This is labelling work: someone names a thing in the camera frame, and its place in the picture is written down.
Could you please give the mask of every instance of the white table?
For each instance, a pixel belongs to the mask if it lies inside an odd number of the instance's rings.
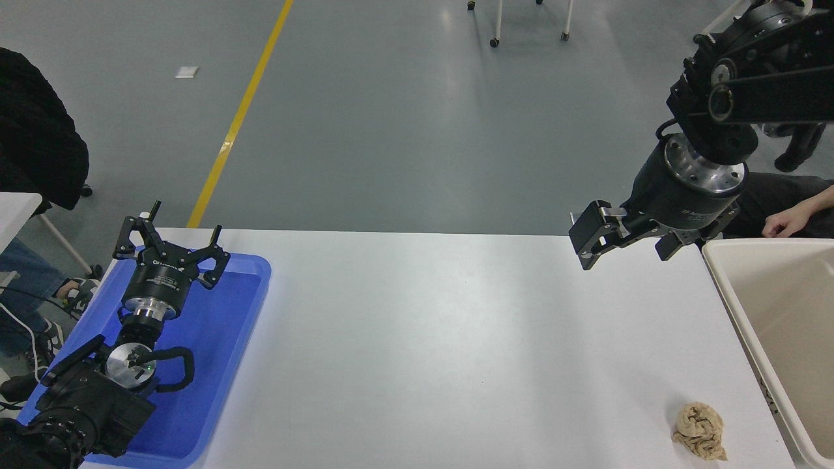
[[[695,248],[662,263],[642,242],[584,272],[566,237],[227,229],[220,244],[273,277],[193,467],[793,467]],[[721,413],[729,461],[672,443],[689,401]]]
[[[40,194],[0,192],[0,252],[6,249],[40,204]]]

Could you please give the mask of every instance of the yellow floor line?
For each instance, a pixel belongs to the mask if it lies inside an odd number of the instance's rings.
[[[238,112],[234,115],[232,125],[229,127],[229,132],[226,134],[226,139],[220,146],[220,153],[218,153],[217,159],[214,160],[214,166],[212,166],[211,172],[208,173],[208,178],[206,179],[206,183],[203,185],[203,190],[200,192],[200,196],[197,199],[197,204],[194,205],[191,217],[188,218],[188,224],[186,226],[189,228],[197,228],[200,225],[200,220],[203,219],[203,214],[206,211],[206,207],[209,206],[209,201],[211,200],[212,193],[214,192],[214,187],[217,186],[220,174],[223,173],[223,166],[226,165],[226,160],[229,159],[229,152],[232,151],[234,140],[238,137],[238,131],[240,130],[241,124],[244,123],[246,112],[249,111],[249,105],[252,103],[252,98],[254,97],[255,92],[258,91],[258,85],[260,84],[261,77],[264,76],[266,64],[269,62],[269,57],[272,55],[272,49],[275,48],[275,42],[278,41],[278,35],[281,34],[281,29],[284,27],[284,21],[286,21],[289,9],[292,6],[293,0],[284,1],[284,7],[281,8],[281,14],[278,15],[278,21],[275,22],[275,27],[272,28],[272,33],[269,35],[269,40],[266,42],[264,51],[261,53],[261,58],[258,61],[258,66],[255,67],[252,79],[249,80],[249,86],[246,88],[244,98],[240,101]]]

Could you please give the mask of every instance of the silver cylinder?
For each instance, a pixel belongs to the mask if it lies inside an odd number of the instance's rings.
[[[107,376],[127,389],[132,389],[149,380],[156,371],[156,361],[149,361],[143,365],[131,364],[141,353],[151,353],[151,349],[135,342],[122,344],[113,349],[104,365]]]
[[[673,135],[666,143],[666,165],[681,182],[713,194],[730,192],[742,183],[744,164],[716,164],[692,148],[683,134]]]
[[[124,303],[124,307],[134,315],[154,318],[163,321],[173,319],[175,311],[168,303],[156,298],[131,298]]]

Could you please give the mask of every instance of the black jacket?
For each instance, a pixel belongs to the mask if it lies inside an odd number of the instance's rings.
[[[88,169],[87,144],[52,86],[22,54],[0,48],[0,191],[39,192],[72,209]]]

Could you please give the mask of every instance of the black pants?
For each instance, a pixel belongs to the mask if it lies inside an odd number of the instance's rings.
[[[736,202],[741,212],[724,229],[728,238],[761,238],[765,219],[790,209],[834,184],[816,176],[750,173],[747,187]],[[834,209],[814,214],[796,238],[834,238]]]

